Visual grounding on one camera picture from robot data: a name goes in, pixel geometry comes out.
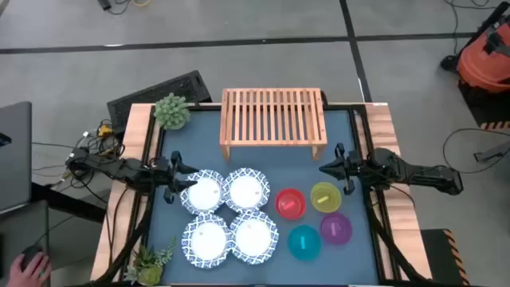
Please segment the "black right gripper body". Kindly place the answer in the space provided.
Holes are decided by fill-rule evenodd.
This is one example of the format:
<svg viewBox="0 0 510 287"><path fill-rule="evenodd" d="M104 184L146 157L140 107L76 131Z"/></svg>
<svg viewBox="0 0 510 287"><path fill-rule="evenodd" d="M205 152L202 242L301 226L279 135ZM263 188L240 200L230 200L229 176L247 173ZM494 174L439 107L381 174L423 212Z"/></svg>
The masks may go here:
<svg viewBox="0 0 510 287"><path fill-rule="evenodd" d="M371 169L367 166L367 161L362 159L358 151L349 151L345 156L345 148L342 143L335 146L335 158L345 158L345 175L343 193L351 195L355 191L354 181L352 177L357 177L361 182L363 190L372 190L374 186L374 178Z"/></svg>

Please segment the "blue patterned paper bowl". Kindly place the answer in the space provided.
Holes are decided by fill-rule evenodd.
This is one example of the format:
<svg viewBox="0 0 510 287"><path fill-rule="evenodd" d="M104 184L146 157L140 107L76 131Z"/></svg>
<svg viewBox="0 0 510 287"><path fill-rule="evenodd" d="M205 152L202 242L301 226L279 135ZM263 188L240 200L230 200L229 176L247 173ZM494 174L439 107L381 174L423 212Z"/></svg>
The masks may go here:
<svg viewBox="0 0 510 287"><path fill-rule="evenodd" d="M233 234L233 255L248 265L267 262L279 241L276 223L264 212L248 210L239 214L229 226Z"/></svg>
<svg viewBox="0 0 510 287"><path fill-rule="evenodd" d="M199 214L186 225L181 247L191 265L212 269L222 264L233 249L233 234L218 215Z"/></svg>
<svg viewBox="0 0 510 287"><path fill-rule="evenodd" d="M196 182L179 195L181 205L189 213L214 213L225 202L224 178L217 171L201 169L189 174L186 180Z"/></svg>
<svg viewBox="0 0 510 287"><path fill-rule="evenodd" d="M230 172L223 180L222 187L225 204L238 213L259 210L269 201L271 193L266 175L249 167Z"/></svg>

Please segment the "yellow plastic bowl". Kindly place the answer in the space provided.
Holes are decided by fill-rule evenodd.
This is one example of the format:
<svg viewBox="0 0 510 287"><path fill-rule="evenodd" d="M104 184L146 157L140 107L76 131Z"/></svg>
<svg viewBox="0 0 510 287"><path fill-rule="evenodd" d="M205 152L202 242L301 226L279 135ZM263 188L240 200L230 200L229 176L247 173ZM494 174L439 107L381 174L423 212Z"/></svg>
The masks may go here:
<svg viewBox="0 0 510 287"><path fill-rule="evenodd" d="M313 207L322 213L336 212L342 202L339 189L328 182L315 184L312 187L310 199Z"/></svg>

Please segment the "purple plastic bowl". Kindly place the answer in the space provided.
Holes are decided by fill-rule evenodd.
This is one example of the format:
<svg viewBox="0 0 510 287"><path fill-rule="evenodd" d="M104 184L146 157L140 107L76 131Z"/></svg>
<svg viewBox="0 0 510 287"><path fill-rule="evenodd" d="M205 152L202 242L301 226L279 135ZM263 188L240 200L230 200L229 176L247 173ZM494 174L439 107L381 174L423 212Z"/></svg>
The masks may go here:
<svg viewBox="0 0 510 287"><path fill-rule="evenodd" d="M345 245L352 236L351 221L339 212L327 214L320 223L320 234L328 243Z"/></svg>

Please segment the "red plastic bowl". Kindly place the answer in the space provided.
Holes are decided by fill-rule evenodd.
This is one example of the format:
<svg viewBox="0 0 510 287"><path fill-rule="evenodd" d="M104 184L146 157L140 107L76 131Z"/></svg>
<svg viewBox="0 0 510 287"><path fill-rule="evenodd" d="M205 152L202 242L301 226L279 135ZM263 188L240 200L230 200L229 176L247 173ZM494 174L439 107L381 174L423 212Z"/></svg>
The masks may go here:
<svg viewBox="0 0 510 287"><path fill-rule="evenodd" d="M306 211L306 199L295 188L282 189L276 196L276 211L282 218L297 220Z"/></svg>

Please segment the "teal plastic bowl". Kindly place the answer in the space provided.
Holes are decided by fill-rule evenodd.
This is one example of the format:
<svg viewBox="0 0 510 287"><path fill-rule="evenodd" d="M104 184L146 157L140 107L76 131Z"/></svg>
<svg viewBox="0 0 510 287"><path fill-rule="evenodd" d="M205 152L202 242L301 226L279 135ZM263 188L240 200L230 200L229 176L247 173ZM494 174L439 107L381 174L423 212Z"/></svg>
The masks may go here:
<svg viewBox="0 0 510 287"><path fill-rule="evenodd" d="M308 225L294 228L288 235L287 245L291 255L299 261L313 261L321 251L319 233Z"/></svg>

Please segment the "wooden slatted shelf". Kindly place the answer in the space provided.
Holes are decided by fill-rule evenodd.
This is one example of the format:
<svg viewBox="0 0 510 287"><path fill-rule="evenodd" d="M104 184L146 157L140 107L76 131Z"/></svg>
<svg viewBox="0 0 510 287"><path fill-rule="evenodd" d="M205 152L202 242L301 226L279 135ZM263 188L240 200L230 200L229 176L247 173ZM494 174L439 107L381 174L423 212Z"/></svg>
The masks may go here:
<svg viewBox="0 0 510 287"><path fill-rule="evenodd" d="M328 144L324 104L319 88L225 88L223 158L230 159L233 147L310 147L320 159Z"/></svg>

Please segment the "black keyboard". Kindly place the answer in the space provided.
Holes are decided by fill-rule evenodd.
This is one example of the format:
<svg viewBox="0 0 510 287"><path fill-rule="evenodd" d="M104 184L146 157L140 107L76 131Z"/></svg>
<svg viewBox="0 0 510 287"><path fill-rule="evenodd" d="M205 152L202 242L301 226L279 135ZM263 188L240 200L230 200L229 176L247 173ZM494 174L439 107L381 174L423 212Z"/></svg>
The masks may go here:
<svg viewBox="0 0 510 287"><path fill-rule="evenodd" d="M173 93L184 96L186 102L210 103L211 95L198 70L152 85L107 103L113 130L124 132L133 104L153 104Z"/></svg>

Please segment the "black metal base bar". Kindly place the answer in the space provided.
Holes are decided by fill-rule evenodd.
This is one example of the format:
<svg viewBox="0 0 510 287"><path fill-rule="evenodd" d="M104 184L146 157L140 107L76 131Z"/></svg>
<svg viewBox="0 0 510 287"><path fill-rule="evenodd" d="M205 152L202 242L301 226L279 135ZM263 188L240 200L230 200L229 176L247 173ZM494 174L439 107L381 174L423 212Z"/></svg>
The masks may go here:
<svg viewBox="0 0 510 287"><path fill-rule="evenodd" d="M106 210L81 199L75 199L37 183L31 184L30 201L46 201L49 207L91 222L102 223Z"/></svg>

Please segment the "black hazard-striped floor mat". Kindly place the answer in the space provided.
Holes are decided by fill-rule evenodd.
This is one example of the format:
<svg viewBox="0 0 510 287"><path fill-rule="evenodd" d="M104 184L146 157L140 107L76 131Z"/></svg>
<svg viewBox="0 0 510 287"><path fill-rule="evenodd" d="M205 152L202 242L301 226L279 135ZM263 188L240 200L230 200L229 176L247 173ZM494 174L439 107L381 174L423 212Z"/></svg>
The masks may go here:
<svg viewBox="0 0 510 287"><path fill-rule="evenodd" d="M448 229L421 230L422 240L435 281L470 286L457 243Z"/></svg>
<svg viewBox="0 0 510 287"><path fill-rule="evenodd" d="M464 81L458 81L457 87L480 128L510 131L510 90L491 93Z"/></svg>

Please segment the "grey metal stand foot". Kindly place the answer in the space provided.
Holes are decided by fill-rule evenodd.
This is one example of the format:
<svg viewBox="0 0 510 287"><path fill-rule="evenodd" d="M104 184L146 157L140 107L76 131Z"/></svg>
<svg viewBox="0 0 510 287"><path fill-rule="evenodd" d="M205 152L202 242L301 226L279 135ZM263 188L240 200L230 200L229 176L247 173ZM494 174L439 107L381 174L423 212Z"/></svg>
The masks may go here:
<svg viewBox="0 0 510 287"><path fill-rule="evenodd" d="M502 158L510 151L510 141L496 145L487 151L474 153L473 156L478 163L486 162L493 158Z"/></svg>

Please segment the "black computer mouse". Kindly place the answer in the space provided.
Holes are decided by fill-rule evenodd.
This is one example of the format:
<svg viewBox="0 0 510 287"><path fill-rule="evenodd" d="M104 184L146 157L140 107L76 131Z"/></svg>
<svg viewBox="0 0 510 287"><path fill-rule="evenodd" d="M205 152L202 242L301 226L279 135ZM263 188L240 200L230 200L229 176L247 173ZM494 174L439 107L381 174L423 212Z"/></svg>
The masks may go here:
<svg viewBox="0 0 510 287"><path fill-rule="evenodd" d="M42 253L43 249L38 245L32 245L26 247L22 254L24 255L24 258L22 259L22 262L20 264L21 271L24 271L28 264L33 260L33 258L39 254Z"/></svg>

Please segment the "dark grey mouse pad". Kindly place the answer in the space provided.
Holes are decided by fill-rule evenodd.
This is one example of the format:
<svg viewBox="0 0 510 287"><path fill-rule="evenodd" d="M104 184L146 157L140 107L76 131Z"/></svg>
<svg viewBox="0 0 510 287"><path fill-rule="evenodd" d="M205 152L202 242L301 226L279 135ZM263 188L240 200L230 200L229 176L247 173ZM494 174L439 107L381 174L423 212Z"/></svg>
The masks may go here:
<svg viewBox="0 0 510 287"><path fill-rule="evenodd" d="M49 208L47 202L0 214L0 287L6 287L10 266L26 248L36 246L49 255Z"/></svg>

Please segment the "orange shop vacuum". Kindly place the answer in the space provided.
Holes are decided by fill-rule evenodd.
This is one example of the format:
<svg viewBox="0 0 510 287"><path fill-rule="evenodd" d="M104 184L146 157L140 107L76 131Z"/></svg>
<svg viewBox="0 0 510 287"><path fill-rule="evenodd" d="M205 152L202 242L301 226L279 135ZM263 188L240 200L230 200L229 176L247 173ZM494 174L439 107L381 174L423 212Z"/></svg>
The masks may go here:
<svg viewBox="0 0 510 287"><path fill-rule="evenodd" d="M510 92L510 2L493 7L466 45L443 58L440 66L470 88Z"/></svg>

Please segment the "person's hand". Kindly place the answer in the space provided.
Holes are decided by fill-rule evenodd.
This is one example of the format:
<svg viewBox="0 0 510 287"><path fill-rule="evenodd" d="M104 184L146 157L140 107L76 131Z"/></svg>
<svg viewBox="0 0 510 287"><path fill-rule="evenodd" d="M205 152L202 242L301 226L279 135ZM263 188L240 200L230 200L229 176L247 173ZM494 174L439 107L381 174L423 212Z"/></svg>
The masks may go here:
<svg viewBox="0 0 510 287"><path fill-rule="evenodd" d="M39 252L22 269L24 259L25 255L19 254L12 262L6 287L43 287L52 269L49 256Z"/></svg>

